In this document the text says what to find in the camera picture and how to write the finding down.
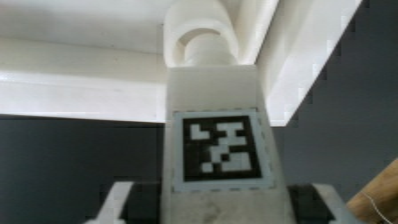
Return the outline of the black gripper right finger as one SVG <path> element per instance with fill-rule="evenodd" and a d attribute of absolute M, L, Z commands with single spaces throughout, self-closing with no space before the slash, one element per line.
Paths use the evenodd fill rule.
<path fill-rule="evenodd" d="M 362 224 L 362 221 L 356 219 L 351 211 L 347 210 L 333 186 L 328 184 L 314 183 L 312 187 L 317 191 L 328 211 L 333 215 L 333 219 L 328 221 L 328 224 Z"/>

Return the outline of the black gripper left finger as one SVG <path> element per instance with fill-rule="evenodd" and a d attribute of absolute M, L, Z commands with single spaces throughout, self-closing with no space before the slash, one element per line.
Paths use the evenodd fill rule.
<path fill-rule="evenodd" d="M 132 185 L 132 181 L 113 183 L 95 218 L 83 224 L 125 224 L 120 213 Z"/>

